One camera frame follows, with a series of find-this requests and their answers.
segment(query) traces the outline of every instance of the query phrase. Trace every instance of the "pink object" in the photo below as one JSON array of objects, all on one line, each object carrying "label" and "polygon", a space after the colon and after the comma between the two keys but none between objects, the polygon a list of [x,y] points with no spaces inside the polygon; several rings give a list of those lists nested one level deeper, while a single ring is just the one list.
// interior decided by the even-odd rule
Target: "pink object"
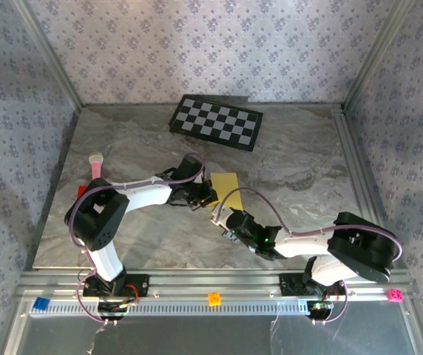
[{"label": "pink object", "polygon": [[402,291],[392,288],[388,290],[388,299],[389,299],[389,302],[400,303],[404,301],[404,296],[402,295]]},{"label": "pink object", "polygon": [[92,166],[92,180],[100,178],[103,155],[101,153],[92,153],[90,154],[88,160]]}]

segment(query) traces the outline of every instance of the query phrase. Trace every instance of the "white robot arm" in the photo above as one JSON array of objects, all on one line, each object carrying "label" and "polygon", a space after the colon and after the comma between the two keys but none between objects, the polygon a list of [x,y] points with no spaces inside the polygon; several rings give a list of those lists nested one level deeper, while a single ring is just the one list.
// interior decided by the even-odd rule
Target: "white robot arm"
[{"label": "white robot arm", "polygon": [[[163,180],[160,177],[151,177],[150,179],[137,181],[157,181]],[[172,187],[168,185],[152,185],[144,186],[137,189],[126,190],[126,195],[129,200],[128,206],[124,213],[133,211],[135,209],[141,209],[151,205],[163,205],[167,203],[172,193]],[[92,258],[98,275],[105,281],[111,282],[114,280],[124,269],[123,263],[119,260],[118,254],[116,253],[115,245],[111,239],[103,248],[95,251],[90,251],[90,257]]]},{"label": "white robot arm", "polygon": [[[72,227],[75,237],[88,250],[100,281],[111,294],[124,287],[124,281],[121,280],[126,270],[112,241],[123,215],[145,206],[174,204],[178,200],[185,200],[190,206],[207,206],[216,201],[217,195],[211,188],[210,181],[181,183],[186,181],[187,177],[197,176],[201,169],[200,161],[184,158],[177,169],[169,169],[148,180],[135,182],[140,185],[147,184],[126,190],[126,193],[119,193],[112,184],[102,178],[93,180],[88,186],[84,202],[80,203],[75,213]],[[165,180],[175,180],[177,183],[157,183]],[[99,193],[92,193],[87,197],[87,192],[92,189],[97,189]],[[70,221],[74,206],[65,216],[66,223]],[[295,237],[280,226],[262,227],[254,222],[254,217],[246,211],[223,207],[218,220],[216,213],[214,212],[211,221],[225,229],[230,239],[239,239],[260,257],[274,260],[297,255],[312,256],[305,268],[305,277],[317,283],[317,286],[329,287],[337,281],[355,276],[377,282],[389,279],[395,246],[390,239],[380,236],[377,232],[343,229],[333,234],[317,233],[310,237]],[[381,230],[380,227],[349,212],[340,213],[335,224],[370,226]]]},{"label": "white robot arm", "polygon": [[[234,211],[224,206],[220,213],[220,219],[215,221],[217,216],[217,209],[215,209],[211,221],[230,232],[230,223],[227,225],[227,222],[233,214]],[[311,277],[314,281],[325,286],[331,286],[336,281],[358,276],[353,270],[330,254],[328,251],[328,239],[330,238],[331,235],[328,234],[311,237],[292,237],[286,231],[280,229],[273,242],[274,255],[285,259],[299,255],[317,256],[311,269]],[[252,252],[256,252],[254,246],[248,245],[248,247]]]}]

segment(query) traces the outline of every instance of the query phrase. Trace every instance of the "blue block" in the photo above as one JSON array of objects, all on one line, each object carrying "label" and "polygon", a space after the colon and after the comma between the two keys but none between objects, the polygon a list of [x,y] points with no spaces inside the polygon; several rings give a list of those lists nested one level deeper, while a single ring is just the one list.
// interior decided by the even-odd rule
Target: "blue block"
[{"label": "blue block", "polygon": [[45,311],[47,309],[47,306],[49,305],[49,302],[50,300],[48,300],[47,298],[37,297],[35,299],[33,308]]}]

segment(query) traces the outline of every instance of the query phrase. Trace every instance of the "clear plastic sheet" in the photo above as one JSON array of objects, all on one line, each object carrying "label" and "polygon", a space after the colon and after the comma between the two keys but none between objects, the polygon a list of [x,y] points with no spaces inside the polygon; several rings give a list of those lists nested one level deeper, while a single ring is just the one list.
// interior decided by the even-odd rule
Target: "clear plastic sheet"
[{"label": "clear plastic sheet", "polygon": [[[335,305],[333,316],[342,306]],[[350,302],[340,319],[326,324],[278,314],[269,329],[271,355],[413,354],[401,322],[399,307],[389,302]]]},{"label": "clear plastic sheet", "polygon": [[326,325],[282,314],[129,316],[106,327],[84,315],[30,317],[17,354],[411,355],[413,350],[399,305],[350,302],[344,317]]}]

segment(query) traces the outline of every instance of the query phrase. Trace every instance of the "checkered board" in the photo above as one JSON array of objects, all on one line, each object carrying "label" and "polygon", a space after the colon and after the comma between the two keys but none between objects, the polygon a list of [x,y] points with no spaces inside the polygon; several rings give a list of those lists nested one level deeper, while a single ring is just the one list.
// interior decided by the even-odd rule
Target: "checkered board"
[{"label": "checkered board", "polygon": [[170,132],[252,152],[262,119],[261,112],[184,95],[169,125]]}]

